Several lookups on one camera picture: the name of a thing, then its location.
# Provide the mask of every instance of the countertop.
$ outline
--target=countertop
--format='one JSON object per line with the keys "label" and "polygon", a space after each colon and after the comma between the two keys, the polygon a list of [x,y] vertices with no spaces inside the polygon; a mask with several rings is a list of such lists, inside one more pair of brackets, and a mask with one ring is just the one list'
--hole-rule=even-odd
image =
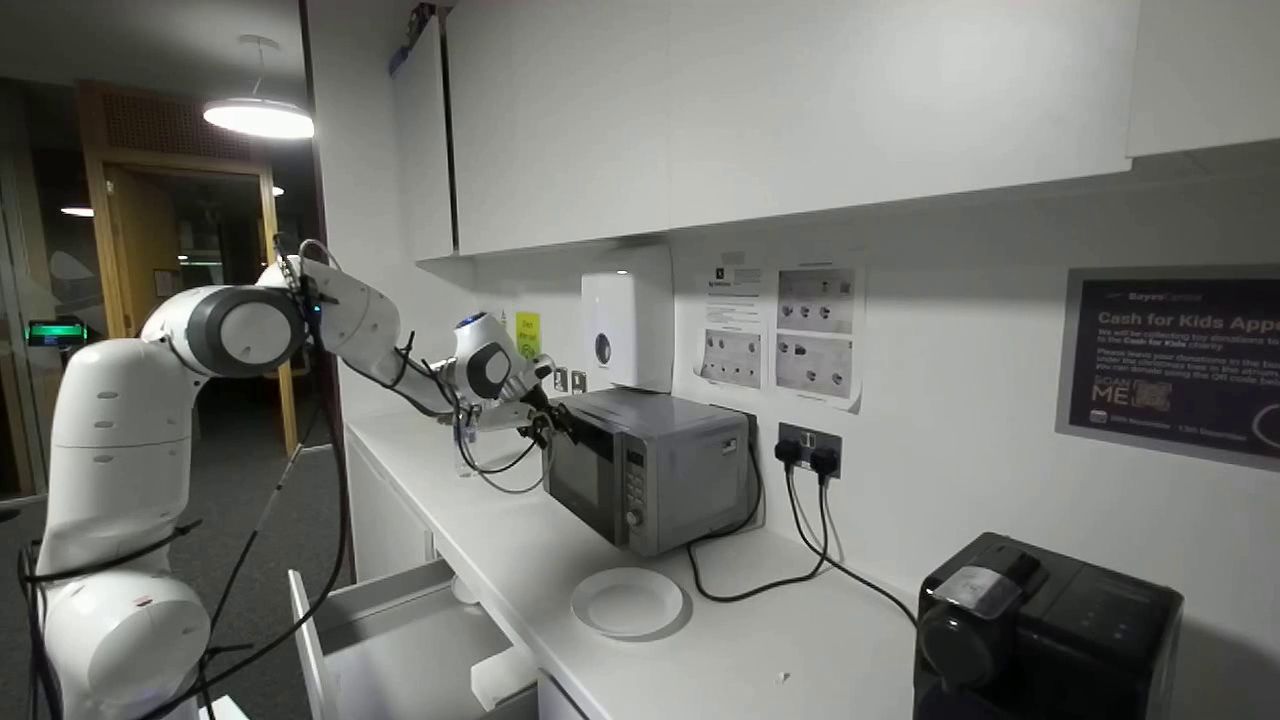
{"label": "countertop", "polygon": [[[435,536],[435,551],[485,614],[526,646],[589,714],[654,716],[914,716],[914,629],[881,597],[823,574],[811,584],[743,604],[696,597],[683,551],[631,559],[548,491],[506,496],[463,473],[449,429],[421,415],[349,425],[352,453],[404,491]],[[481,437],[481,455],[514,432]],[[506,486],[534,486],[540,455]],[[811,558],[776,534],[741,534],[702,549],[705,580],[738,594],[803,574]],[[691,618],[664,641],[623,646],[574,618],[574,590],[600,567],[654,567],[683,590]]]}

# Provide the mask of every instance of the coffee machine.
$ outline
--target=coffee machine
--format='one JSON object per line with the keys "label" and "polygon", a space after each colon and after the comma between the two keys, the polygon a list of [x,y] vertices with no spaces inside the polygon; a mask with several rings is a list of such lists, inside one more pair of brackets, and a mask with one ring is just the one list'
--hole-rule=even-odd
{"label": "coffee machine", "polygon": [[917,720],[1160,720],[1182,604],[983,534],[922,584]]}

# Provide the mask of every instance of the information poster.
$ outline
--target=information poster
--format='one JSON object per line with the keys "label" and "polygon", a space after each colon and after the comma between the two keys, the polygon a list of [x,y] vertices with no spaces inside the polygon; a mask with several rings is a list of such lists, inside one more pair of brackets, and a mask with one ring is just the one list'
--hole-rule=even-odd
{"label": "information poster", "polygon": [[1280,459],[1280,282],[1081,277],[1067,425]]}

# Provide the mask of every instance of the microwave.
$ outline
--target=microwave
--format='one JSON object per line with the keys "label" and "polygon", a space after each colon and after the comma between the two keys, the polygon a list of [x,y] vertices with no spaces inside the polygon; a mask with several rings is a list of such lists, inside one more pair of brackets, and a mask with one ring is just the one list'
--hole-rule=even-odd
{"label": "microwave", "polygon": [[760,502],[752,415],[656,392],[561,401],[548,491],[608,546],[662,558],[743,523]]}

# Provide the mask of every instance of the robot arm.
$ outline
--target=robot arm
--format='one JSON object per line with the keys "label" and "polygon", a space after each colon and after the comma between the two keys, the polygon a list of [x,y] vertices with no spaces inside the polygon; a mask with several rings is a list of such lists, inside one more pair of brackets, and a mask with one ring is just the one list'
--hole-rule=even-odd
{"label": "robot arm", "polygon": [[455,323],[454,361],[418,366],[398,345],[398,306],[308,256],[270,270],[257,287],[180,291],[140,340],[80,349],[57,401],[49,523],[32,567],[63,716],[140,716],[204,655],[208,614],[168,574],[168,541],[190,508],[195,392],[214,377],[273,371],[304,328],[429,415],[516,401],[554,415],[537,371],[493,315]]}

